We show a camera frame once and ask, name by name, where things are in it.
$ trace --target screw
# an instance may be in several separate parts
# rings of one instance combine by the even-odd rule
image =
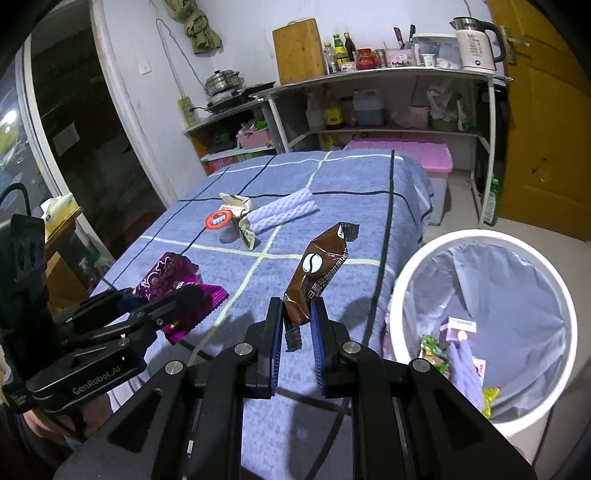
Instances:
[[[173,360],[172,362],[168,362],[164,370],[168,375],[175,375],[183,370],[183,364],[178,360]]]
[[[417,372],[424,373],[424,372],[428,371],[431,368],[431,364],[429,362],[427,362],[424,358],[417,358],[413,362],[413,368]]]
[[[343,350],[351,355],[359,353],[361,351],[361,345],[357,342],[348,341],[343,344]]]
[[[234,351],[238,355],[248,355],[250,352],[252,352],[252,345],[250,343],[245,342],[239,343],[234,347]]]

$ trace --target tiled floor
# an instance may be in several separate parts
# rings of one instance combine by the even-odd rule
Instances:
[[[427,228],[426,242],[448,232],[476,227],[476,209],[468,180],[469,176],[464,172],[453,172],[450,175],[450,210],[444,214],[440,226]],[[574,378],[591,358],[591,244],[506,219],[499,219],[492,229],[517,237],[542,253],[558,270],[569,288],[579,328],[577,357],[571,376],[571,379]],[[545,423],[546,418],[543,418],[510,439],[511,443],[523,450],[529,462],[534,458]]]

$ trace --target yellow door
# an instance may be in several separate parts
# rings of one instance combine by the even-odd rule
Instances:
[[[501,216],[591,239],[591,83],[552,24],[527,0],[488,0],[513,59]]]

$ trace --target white trash can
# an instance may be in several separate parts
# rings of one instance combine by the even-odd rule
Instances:
[[[564,281],[537,250],[504,233],[463,230],[429,242],[402,269],[389,309],[403,364],[448,316],[476,321],[473,354],[486,360],[483,386],[501,389],[491,422],[506,437],[549,411],[573,368],[577,319]]]

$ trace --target person's hand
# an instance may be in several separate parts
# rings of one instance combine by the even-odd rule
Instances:
[[[86,423],[84,430],[85,437],[92,435],[113,413],[111,410],[111,402],[108,395],[102,395],[94,400],[88,402],[82,407],[82,416]],[[34,408],[23,414],[25,421],[31,431],[40,438],[51,440],[59,445],[66,445],[64,435],[68,432],[53,423],[45,412],[39,408]],[[66,415],[59,415],[57,417],[60,422],[75,430],[74,424],[70,417]]]

